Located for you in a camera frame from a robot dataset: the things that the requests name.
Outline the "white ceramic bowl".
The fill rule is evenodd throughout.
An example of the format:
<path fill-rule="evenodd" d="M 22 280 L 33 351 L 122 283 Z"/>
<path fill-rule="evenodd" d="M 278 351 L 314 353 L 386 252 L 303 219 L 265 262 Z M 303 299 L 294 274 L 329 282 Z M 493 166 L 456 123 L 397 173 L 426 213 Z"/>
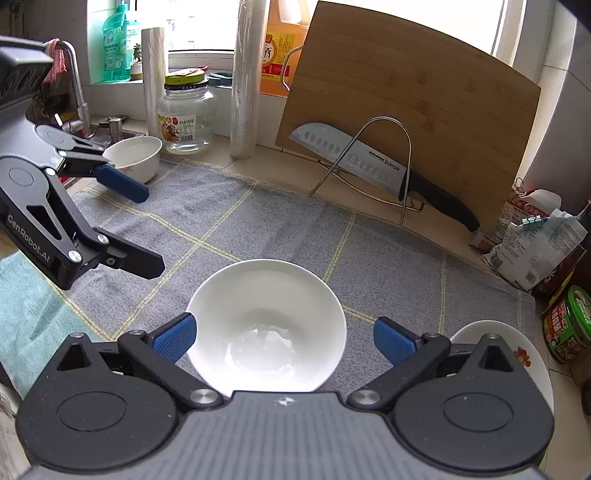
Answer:
<path fill-rule="evenodd" d="M 157 137 L 137 136 L 109 146 L 103 157 L 118 171 L 146 184 L 158 171 L 162 147 L 163 143 Z"/>
<path fill-rule="evenodd" d="M 254 259 L 222 268 L 194 292 L 188 358 L 224 397 L 238 390 L 312 392 L 346 349 L 346 316 L 321 278 L 296 264 Z"/>

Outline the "white plate with fruit print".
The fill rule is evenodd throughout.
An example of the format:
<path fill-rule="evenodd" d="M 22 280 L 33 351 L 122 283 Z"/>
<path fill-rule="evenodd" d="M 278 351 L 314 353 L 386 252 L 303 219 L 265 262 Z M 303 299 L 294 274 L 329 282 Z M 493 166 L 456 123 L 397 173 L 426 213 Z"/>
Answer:
<path fill-rule="evenodd" d="M 462 327 L 451 337 L 451 342 L 476 344 L 485 334 L 497 334 L 505 340 L 554 413 L 554 394 L 548 369 L 534 344 L 519 330 L 497 320 L 478 320 Z"/>

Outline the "steel kitchen faucet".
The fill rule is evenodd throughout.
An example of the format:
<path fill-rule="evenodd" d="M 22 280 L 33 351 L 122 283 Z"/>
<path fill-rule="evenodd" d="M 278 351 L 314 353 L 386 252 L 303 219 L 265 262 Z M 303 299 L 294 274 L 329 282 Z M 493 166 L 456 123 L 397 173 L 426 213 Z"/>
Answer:
<path fill-rule="evenodd" d="M 85 139 L 94 136 L 90 125 L 90 113 L 86 102 L 80 79 L 79 66 L 74 46 L 65 40 L 54 38 L 43 43 L 45 53 L 53 60 L 53 66 L 45 80 L 52 83 L 62 73 L 70 76 L 70 91 L 73 94 L 76 116 L 71 120 L 63 121 L 59 115 L 55 115 L 58 126 L 66 133 L 75 134 Z"/>

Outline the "teal cloth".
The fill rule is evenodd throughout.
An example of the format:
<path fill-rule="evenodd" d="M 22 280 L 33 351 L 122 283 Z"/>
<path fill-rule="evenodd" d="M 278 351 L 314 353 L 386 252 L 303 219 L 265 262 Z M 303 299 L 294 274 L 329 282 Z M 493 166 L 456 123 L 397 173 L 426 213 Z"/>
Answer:
<path fill-rule="evenodd" d="M 108 335 L 21 253 L 1 260 L 1 364 L 24 397 L 67 335 Z"/>

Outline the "green detergent bottle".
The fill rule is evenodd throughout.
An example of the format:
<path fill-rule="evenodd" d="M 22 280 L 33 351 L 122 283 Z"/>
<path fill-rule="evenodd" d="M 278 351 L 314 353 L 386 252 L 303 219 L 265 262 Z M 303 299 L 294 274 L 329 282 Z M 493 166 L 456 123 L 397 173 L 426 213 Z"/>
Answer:
<path fill-rule="evenodd" d="M 131 79 L 137 20 L 121 2 L 102 25 L 102 81 L 116 83 Z"/>

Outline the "clear glass storage jar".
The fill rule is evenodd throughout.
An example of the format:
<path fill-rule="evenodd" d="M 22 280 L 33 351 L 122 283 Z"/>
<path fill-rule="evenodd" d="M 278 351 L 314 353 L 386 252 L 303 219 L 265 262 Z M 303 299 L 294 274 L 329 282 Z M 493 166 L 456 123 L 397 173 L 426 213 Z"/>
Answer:
<path fill-rule="evenodd" d="M 202 69 L 187 68 L 166 75 L 156 109 L 166 151 L 181 156 L 207 149 L 216 110 L 216 96 Z"/>

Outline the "white paper roll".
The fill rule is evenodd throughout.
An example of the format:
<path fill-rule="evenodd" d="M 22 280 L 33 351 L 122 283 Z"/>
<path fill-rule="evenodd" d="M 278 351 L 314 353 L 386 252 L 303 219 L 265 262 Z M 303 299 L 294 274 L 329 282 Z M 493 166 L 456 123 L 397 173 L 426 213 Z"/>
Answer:
<path fill-rule="evenodd" d="M 142 84 L 148 135 L 162 139 L 157 117 L 158 100 L 164 94 L 164 79 L 168 69 L 165 29 L 152 27 L 141 30 Z"/>

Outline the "grey checked dish mat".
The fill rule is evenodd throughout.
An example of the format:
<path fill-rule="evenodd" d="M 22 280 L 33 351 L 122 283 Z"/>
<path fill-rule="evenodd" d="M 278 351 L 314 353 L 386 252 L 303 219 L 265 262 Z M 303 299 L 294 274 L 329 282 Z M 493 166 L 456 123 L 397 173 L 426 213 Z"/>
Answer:
<path fill-rule="evenodd" d="M 75 197 L 90 224 L 165 263 L 153 280 L 100 266 L 63 293 L 105 339 L 177 315 L 211 274 L 252 259 L 300 265 L 338 296 L 348 343 L 327 386 L 342 393 L 388 369 L 373 342 L 380 316 L 418 333 L 453 335 L 481 319 L 540 333 L 531 296 L 393 223 L 199 163 L 163 162 L 149 190 L 139 205 L 98 184 Z"/>

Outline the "white clipped powder bag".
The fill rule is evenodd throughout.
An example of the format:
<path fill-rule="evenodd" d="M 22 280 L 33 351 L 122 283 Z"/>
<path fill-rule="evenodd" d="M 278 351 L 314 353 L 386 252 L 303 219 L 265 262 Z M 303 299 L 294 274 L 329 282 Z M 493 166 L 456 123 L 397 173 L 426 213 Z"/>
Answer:
<path fill-rule="evenodd" d="M 545 218 L 510 223 L 502 242 L 483 260 L 515 288 L 529 292 L 580 246 L 587 234 L 576 216 L 555 209 Z"/>

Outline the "red white paper bag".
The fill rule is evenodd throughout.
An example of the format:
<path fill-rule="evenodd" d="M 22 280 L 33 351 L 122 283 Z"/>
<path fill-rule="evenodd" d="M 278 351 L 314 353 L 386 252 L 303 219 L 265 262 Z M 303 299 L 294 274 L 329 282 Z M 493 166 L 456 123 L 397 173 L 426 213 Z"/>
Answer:
<path fill-rule="evenodd" d="M 562 198 L 549 190 L 515 190 L 508 196 L 494 227 L 488 232 L 479 230 L 470 245 L 480 251 L 489 252 L 503 241 L 511 224 L 519 225 L 523 219 L 529 217 L 545 218 L 561 206 Z"/>

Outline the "plastic wrap roll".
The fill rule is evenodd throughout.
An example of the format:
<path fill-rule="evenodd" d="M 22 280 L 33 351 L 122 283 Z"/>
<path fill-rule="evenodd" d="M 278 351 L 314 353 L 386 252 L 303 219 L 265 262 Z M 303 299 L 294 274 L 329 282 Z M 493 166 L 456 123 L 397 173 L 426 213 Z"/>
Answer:
<path fill-rule="evenodd" d="M 252 157 L 256 149 L 263 45 L 270 1 L 246 0 L 238 4 L 238 31 L 233 55 L 230 105 L 230 156 Z"/>

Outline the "bamboo cutting board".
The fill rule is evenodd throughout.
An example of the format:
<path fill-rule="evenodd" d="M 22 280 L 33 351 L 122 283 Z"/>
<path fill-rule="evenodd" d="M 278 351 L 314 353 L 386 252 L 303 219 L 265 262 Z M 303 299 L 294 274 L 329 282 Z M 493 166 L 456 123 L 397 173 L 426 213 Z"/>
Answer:
<path fill-rule="evenodd" d="M 522 162 L 537 84 L 495 57 L 423 25 L 355 6 L 315 7 L 276 144 L 329 124 L 462 201 L 492 229 Z"/>

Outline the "orange oil jug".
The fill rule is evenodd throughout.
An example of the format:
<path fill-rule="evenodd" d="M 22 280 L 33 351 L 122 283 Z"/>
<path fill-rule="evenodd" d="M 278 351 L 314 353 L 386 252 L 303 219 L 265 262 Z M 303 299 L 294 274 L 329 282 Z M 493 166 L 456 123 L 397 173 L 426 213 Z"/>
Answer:
<path fill-rule="evenodd" d="M 271 0 L 267 17 L 266 39 L 263 45 L 262 80 L 260 92 L 287 97 L 297 71 L 300 51 L 314 15 L 317 1 Z"/>

